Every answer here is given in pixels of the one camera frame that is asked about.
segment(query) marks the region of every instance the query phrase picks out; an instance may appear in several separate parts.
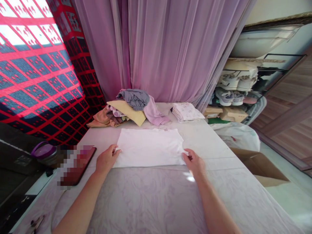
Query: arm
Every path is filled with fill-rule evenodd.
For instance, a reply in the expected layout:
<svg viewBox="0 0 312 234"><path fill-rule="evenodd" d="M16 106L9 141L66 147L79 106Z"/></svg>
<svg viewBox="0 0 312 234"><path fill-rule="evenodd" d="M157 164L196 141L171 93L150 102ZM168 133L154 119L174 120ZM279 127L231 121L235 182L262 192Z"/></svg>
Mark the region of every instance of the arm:
<svg viewBox="0 0 312 234"><path fill-rule="evenodd" d="M68 212L53 230L53 234L85 234L87 232L102 184L120 153L120 150L115 152L116 147L117 145L111 145L99 155L95 172L90 176Z"/></svg>
<svg viewBox="0 0 312 234"><path fill-rule="evenodd" d="M239 233L240 229L218 197L206 174L205 162L193 150L185 149L183 159L198 185L209 233Z"/></svg>

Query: white sneaker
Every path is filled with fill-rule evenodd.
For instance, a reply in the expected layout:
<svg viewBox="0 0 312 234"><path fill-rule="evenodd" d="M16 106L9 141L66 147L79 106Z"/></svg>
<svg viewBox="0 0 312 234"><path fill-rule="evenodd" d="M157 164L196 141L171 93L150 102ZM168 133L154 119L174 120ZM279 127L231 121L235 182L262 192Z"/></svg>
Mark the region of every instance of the white sneaker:
<svg viewBox="0 0 312 234"><path fill-rule="evenodd" d="M250 91L252 86L257 82L257 78L249 78L249 76L242 76L238 82L238 91Z"/></svg>
<svg viewBox="0 0 312 234"><path fill-rule="evenodd" d="M246 94L244 95L244 94L240 93L239 91L234 91L233 97L234 97L234 99L232 101L232 105L233 106L240 106L243 104L243 100L246 97Z"/></svg>
<svg viewBox="0 0 312 234"><path fill-rule="evenodd" d="M230 106L232 104L232 101L234 100L232 91L218 89L214 93L217 98L219 98L220 104L222 106Z"/></svg>
<svg viewBox="0 0 312 234"><path fill-rule="evenodd" d="M233 74L224 75L221 79L219 87L222 87L225 90L236 90L240 77L237 77Z"/></svg>

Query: red patterned curtain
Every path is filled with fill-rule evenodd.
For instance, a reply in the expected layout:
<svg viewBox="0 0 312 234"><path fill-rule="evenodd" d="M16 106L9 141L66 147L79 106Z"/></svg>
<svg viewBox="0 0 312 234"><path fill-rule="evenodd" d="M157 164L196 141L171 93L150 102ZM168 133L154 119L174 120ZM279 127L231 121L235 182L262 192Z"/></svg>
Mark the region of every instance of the red patterned curtain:
<svg viewBox="0 0 312 234"><path fill-rule="evenodd" d="M71 2L0 0L0 121L75 145L104 106Z"/></svg>

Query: sheer curtain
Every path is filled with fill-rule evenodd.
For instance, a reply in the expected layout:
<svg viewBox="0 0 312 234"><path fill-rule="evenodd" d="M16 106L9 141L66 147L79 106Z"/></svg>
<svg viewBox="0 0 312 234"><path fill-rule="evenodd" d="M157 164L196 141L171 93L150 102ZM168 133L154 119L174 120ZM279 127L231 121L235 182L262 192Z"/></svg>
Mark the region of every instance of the sheer curtain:
<svg viewBox="0 0 312 234"><path fill-rule="evenodd" d="M75 0L107 100L132 87L201 111L255 1Z"/></svg>
<svg viewBox="0 0 312 234"><path fill-rule="evenodd" d="M248 2L130 1L132 87L157 102L192 102L203 111L212 94L207 88L215 87L211 77Z"/></svg>
<svg viewBox="0 0 312 234"><path fill-rule="evenodd" d="M74 0L105 99L131 88L128 0Z"/></svg>

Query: white tablecloth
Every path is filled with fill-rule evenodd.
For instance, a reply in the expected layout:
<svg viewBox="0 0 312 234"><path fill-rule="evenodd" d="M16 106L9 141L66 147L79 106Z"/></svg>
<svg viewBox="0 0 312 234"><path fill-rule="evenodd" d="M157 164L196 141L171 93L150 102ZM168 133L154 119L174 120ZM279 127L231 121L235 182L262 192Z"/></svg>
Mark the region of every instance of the white tablecloth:
<svg viewBox="0 0 312 234"><path fill-rule="evenodd" d="M168 113L172 104L157 106ZM193 149L204 159L210 181L243 233L302 233L204 120L181 124L171 113L169 118L171 122L159 128L178 129L183 147ZM38 234L50 233L51 219L54 228L94 172L98 155L117 143L121 128L156 126L146 120L141 127L129 122L117 128L89 129L79 144L95 145L97 151L80 183L63 194L54 176L14 233L24 233L31 220L43 214L46 217ZM88 233L206 232L197 185L186 166L112 169L88 228Z"/></svg>

